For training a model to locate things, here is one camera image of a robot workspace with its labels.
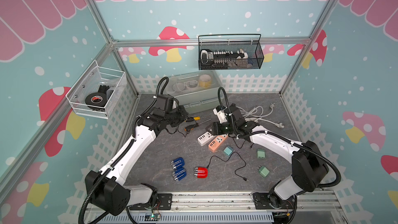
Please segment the green charger adapter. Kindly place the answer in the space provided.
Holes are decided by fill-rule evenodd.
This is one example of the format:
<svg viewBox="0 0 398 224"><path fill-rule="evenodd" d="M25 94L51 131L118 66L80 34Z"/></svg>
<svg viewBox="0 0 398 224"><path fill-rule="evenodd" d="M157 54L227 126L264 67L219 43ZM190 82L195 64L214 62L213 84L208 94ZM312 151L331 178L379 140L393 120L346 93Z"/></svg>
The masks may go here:
<svg viewBox="0 0 398 224"><path fill-rule="evenodd" d="M258 166L258 173L266 178L269 175L269 170L265 166Z"/></svg>
<svg viewBox="0 0 398 224"><path fill-rule="evenodd" d="M258 149L257 150L257 157L259 159L265 159L265 157L266 157L265 151L263 149Z"/></svg>

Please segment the orange power strip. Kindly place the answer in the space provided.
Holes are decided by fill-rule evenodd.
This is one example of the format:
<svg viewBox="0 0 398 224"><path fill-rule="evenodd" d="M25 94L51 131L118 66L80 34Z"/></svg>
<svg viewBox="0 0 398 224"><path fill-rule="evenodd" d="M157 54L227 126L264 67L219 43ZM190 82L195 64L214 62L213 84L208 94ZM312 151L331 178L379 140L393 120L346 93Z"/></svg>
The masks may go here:
<svg viewBox="0 0 398 224"><path fill-rule="evenodd" d="M208 148L211 152L216 152L220 145L228 138L227 134L216 136L209 144Z"/></svg>

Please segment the yellow tape roll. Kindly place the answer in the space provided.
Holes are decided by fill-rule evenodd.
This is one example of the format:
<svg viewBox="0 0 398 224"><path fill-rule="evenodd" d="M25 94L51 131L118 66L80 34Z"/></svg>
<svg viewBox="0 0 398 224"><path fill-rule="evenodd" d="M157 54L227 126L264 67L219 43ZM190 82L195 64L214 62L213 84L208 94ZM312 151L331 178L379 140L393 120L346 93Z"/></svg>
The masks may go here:
<svg viewBox="0 0 398 224"><path fill-rule="evenodd" d="M208 88L212 85L212 77L208 74L199 77L199 87Z"/></svg>

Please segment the green charger adapter upper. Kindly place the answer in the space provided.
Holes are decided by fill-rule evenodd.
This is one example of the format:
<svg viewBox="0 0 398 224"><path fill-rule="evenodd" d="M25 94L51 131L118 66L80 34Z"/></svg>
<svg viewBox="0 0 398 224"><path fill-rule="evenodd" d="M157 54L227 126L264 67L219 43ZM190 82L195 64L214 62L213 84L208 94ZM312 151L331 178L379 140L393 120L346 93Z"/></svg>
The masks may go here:
<svg viewBox="0 0 398 224"><path fill-rule="evenodd" d="M258 149L257 150L257 157L259 159L265 159L265 157L266 157L265 151L263 149Z"/></svg>

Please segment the red electric shaver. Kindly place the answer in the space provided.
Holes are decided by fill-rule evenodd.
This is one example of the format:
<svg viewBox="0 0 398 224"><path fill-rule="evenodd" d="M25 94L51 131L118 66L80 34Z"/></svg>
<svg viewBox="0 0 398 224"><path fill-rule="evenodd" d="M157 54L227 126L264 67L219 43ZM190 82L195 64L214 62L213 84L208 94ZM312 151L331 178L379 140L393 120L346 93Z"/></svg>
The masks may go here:
<svg viewBox="0 0 398 224"><path fill-rule="evenodd" d="M208 176L208 168L197 167L194 169L194 176L197 178L206 178Z"/></svg>

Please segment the blue shaver upper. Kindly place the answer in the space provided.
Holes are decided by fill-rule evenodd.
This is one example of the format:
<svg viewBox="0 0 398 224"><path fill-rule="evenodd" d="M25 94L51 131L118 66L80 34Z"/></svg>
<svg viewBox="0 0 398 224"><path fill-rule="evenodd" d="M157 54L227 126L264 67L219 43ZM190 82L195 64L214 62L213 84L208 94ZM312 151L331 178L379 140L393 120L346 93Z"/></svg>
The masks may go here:
<svg viewBox="0 0 398 224"><path fill-rule="evenodd" d="M171 166L174 170L179 169L185 165L185 161L182 157L174 159L171 161Z"/></svg>

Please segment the yellow handled screwdriver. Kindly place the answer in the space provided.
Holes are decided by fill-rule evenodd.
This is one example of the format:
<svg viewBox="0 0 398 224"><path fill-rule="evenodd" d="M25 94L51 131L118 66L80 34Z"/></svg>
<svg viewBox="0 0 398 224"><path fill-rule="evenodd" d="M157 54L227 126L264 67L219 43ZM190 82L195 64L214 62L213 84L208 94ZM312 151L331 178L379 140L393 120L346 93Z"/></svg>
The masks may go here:
<svg viewBox="0 0 398 224"><path fill-rule="evenodd" d="M197 116L197 117L188 117L185 122L193 122L193 121L199 121L201 119L209 118L210 116Z"/></svg>

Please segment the orange handled screwdriver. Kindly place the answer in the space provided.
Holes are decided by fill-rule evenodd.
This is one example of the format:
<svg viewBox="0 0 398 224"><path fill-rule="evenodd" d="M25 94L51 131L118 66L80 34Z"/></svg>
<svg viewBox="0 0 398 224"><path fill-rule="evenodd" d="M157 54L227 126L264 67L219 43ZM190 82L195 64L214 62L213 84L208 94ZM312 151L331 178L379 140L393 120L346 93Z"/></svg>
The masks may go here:
<svg viewBox="0 0 398 224"><path fill-rule="evenodd" d="M205 121L200 122L200 123L197 123L197 122L196 122L195 124L191 124L191 125L186 126L186 127L184 128L184 130L185 130L186 132L190 132L190 131L193 130L194 128L198 127L200 124L206 123L206 122L208 122L208 121L210 121L210 119L205 120Z"/></svg>

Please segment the black power strip in basket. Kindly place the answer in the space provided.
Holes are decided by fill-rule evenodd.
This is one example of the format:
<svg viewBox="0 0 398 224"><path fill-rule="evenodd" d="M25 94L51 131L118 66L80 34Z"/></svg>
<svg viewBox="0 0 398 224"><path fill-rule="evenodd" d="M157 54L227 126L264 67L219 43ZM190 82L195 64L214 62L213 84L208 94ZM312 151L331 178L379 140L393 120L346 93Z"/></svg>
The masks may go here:
<svg viewBox="0 0 398 224"><path fill-rule="evenodd" d="M205 66L241 66L247 64L248 54L239 50L234 53L232 51L211 51L208 49L201 50L200 65Z"/></svg>

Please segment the blue shaver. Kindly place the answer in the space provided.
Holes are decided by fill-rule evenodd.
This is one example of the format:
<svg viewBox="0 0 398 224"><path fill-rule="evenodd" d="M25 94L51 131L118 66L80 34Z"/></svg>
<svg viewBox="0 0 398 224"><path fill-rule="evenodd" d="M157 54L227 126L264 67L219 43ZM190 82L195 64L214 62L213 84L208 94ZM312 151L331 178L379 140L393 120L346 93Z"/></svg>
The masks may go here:
<svg viewBox="0 0 398 224"><path fill-rule="evenodd" d="M174 179L175 181L180 181L180 180L182 180L183 178L185 178L186 176L187 176L187 172L186 172L186 170L185 170L183 167L178 168L178 169L176 169L176 170L173 172L173 179Z"/></svg>
<svg viewBox="0 0 398 224"><path fill-rule="evenodd" d="M171 161L171 166L174 170L179 169L185 165L185 161L182 157L174 159Z"/></svg>

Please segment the green plastic storage box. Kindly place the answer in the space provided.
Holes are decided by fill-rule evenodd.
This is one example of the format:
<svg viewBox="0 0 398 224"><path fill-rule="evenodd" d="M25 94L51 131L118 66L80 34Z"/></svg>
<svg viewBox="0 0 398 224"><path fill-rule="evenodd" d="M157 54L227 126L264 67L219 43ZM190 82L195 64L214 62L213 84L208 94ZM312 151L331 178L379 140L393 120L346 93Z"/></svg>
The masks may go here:
<svg viewBox="0 0 398 224"><path fill-rule="evenodd" d="M208 88L199 87L199 77L204 74L212 77L212 85ZM221 86L216 72L199 71L169 78L164 94L176 98L188 113L196 114L219 106L218 89Z"/></svg>

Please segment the teal charger adapter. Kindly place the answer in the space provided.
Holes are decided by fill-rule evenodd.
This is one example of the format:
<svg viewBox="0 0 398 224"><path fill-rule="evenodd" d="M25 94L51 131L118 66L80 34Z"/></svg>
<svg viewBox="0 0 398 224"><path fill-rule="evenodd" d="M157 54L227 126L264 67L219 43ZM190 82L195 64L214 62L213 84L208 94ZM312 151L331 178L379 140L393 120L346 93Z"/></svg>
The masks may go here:
<svg viewBox="0 0 398 224"><path fill-rule="evenodd" d="M232 147L230 147L230 146L227 146L224 150L223 150L223 153L226 155L226 156L231 156L232 155L232 153L234 152L234 149L232 148Z"/></svg>

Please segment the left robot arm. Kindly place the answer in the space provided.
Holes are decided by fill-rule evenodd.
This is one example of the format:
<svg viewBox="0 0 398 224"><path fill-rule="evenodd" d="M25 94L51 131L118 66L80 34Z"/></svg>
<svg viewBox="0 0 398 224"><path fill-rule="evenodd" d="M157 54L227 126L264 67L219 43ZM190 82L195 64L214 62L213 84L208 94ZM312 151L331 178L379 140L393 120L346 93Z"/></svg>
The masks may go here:
<svg viewBox="0 0 398 224"><path fill-rule="evenodd" d="M168 126L177 127L183 123L188 113L179 101L164 94L168 79L158 84L154 100L133 122L132 135L117 154L99 171L90 171L85 178L87 196L78 215L78 223L85 222L89 204L102 210L103 214L93 220L96 224L105 216L117 216L127 207L139 203L155 204L155 188L140 184L135 189L125 188L127 176L145 149Z"/></svg>

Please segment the green charger adapter lower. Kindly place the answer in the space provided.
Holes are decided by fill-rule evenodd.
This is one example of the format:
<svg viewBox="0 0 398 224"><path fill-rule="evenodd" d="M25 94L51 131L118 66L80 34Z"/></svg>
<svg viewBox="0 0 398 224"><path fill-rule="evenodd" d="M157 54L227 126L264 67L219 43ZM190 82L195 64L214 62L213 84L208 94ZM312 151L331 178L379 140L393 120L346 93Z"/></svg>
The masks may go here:
<svg viewBox="0 0 398 224"><path fill-rule="evenodd" d="M269 175L269 170L265 166L258 166L258 173L266 178Z"/></svg>

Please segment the black tape roll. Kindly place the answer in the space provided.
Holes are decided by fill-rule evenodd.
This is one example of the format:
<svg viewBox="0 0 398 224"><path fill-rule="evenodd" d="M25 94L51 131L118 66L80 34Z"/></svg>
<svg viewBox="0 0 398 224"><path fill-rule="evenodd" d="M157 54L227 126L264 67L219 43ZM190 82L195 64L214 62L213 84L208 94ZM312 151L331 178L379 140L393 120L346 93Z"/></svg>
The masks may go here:
<svg viewBox="0 0 398 224"><path fill-rule="evenodd" d="M85 98L85 104L92 110L103 110L107 104L107 95L101 92L91 93Z"/></svg>

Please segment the white power strip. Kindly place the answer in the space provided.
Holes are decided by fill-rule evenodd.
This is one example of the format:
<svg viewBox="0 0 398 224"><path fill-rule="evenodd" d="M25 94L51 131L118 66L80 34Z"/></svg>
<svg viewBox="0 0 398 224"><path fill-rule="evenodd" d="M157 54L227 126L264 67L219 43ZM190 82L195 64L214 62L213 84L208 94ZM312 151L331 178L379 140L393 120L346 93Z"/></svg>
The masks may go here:
<svg viewBox="0 0 398 224"><path fill-rule="evenodd" d="M197 138L197 141L200 144L200 146L204 146L209 142L211 142L214 138L215 136L212 135L210 132L205 132L204 134L202 134Z"/></svg>

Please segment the clear acrylic wall bin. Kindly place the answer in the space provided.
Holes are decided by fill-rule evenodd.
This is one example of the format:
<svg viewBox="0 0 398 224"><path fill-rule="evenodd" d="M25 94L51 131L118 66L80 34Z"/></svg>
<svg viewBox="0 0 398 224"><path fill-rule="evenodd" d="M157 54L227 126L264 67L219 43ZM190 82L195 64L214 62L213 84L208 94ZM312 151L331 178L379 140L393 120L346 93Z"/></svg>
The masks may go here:
<svg viewBox="0 0 398 224"><path fill-rule="evenodd" d="M97 61L93 61L71 87L66 98L75 114L108 119L121 98L126 84L125 72L101 67ZM85 104L85 98L96 92L107 95L107 104L100 111L92 110Z"/></svg>

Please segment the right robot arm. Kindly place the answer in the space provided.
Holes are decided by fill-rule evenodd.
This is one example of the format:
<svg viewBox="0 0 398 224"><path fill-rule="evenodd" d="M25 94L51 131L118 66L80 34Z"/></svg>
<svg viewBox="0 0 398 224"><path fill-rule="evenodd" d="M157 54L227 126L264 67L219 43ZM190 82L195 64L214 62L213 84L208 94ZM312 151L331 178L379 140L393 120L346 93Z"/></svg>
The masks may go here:
<svg viewBox="0 0 398 224"><path fill-rule="evenodd" d="M247 121L240 109L229 103L223 87L218 89L217 95L219 106L214 114L218 121L212 123L212 135L227 134L260 145L291 164L291 175L274 185L267 195L272 208L281 208L291 197L317 188L334 187L341 182L337 166L321 154L314 142L288 139L255 121Z"/></svg>

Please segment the blue shaver lower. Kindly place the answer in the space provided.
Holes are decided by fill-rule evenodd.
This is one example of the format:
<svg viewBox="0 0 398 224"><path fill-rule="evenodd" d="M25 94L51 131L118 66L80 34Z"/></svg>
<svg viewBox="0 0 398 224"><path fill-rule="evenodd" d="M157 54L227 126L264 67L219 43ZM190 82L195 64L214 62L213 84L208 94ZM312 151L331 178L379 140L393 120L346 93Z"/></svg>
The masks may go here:
<svg viewBox="0 0 398 224"><path fill-rule="evenodd" d="M174 179L175 181L180 181L180 180L182 180L183 178L185 178L186 176L187 176L187 172L186 172L186 170L185 170L183 167L178 168L178 169L176 169L176 170L173 172L173 179Z"/></svg>

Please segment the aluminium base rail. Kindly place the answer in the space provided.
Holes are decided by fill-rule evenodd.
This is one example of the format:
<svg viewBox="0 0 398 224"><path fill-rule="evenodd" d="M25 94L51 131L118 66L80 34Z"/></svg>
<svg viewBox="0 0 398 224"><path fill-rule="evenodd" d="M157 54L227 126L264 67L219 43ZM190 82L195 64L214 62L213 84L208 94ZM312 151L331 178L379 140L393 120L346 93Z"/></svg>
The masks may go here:
<svg viewBox="0 0 398 224"><path fill-rule="evenodd" d="M118 216L107 215L102 224L347 224L332 191L314 191L290 198L273 209L264 193L250 191L172 192L160 196L158 205L140 205Z"/></svg>

